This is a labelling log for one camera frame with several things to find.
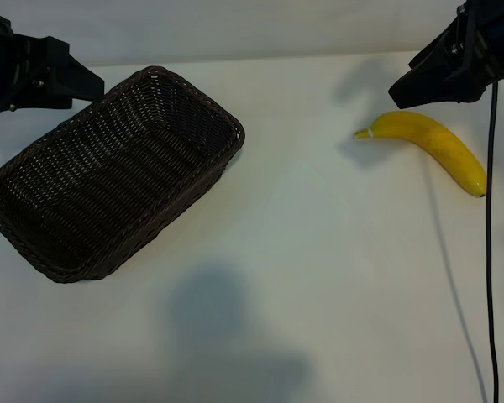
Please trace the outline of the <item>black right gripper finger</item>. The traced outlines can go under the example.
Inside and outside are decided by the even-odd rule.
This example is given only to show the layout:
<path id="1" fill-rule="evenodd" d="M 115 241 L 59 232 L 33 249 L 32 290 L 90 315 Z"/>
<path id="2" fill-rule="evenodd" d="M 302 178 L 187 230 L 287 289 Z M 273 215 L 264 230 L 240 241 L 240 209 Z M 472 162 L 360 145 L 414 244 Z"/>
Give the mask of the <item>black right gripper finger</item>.
<path id="1" fill-rule="evenodd" d="M 467 18 L 456 18 L 409 62 L 409 67 L 415 70 L 421 66 L 429 68 L 433 64 L 438 64 L 447 66 L 453 71 L 468 70 L 470 67 L 470 46 L 467 39 L 469 25 Z"/>
<path id="2" fill-rule="evenodd" d="M 388 90 L 400 109 L 438 102 L 471 103 L 486 90 L 469 71 L 463 71 L 454 59 L 442 52 L 418 54 L 409 63 L 410 70 Z"/>

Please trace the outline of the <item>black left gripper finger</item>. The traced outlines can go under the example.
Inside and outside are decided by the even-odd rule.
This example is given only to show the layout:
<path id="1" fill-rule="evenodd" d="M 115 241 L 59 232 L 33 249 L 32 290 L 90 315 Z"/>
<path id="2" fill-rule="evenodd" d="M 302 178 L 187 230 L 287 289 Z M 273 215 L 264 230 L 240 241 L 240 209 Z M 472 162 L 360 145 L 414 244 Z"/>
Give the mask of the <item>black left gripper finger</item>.
<path id="1" fill-rule="evenodd" d="M 38 75 L 50 68 L 55 89 L 79 100 L 102 100 L 104 80 L 87 69 L 70 54 L 70 46 L 51 36 L 30 40 L 30 74 Z"/>
<path id="2" fill-rule="evenodd" d="M 23 76 L 8 94 L 8 110 L 72 108 L 72 98 L 59 93 L 50 68 L 44 68 L 36 76 Z"/>

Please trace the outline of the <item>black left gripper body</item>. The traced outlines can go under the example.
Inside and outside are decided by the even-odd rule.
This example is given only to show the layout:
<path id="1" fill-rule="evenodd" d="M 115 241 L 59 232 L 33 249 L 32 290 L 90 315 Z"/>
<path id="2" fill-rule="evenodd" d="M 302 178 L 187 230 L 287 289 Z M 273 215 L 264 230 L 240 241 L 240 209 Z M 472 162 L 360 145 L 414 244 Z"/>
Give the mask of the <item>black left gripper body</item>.
<path id="1" fill-rule="evenodd" d="M 30 38 L 0 16 L 0 112 L 29 108 Z"/>

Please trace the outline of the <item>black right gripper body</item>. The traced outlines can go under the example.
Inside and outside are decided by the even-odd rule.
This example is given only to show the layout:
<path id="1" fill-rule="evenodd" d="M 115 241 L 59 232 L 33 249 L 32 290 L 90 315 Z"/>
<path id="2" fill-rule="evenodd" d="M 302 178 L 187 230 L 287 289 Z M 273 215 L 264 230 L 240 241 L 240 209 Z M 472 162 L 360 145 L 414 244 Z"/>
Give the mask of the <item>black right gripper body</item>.
<path id="1" fill-rule="evenodd" d="M 457 7 L 460 72 L 478 84 L 504 79 L 504 1 L 465 1 Z"/>

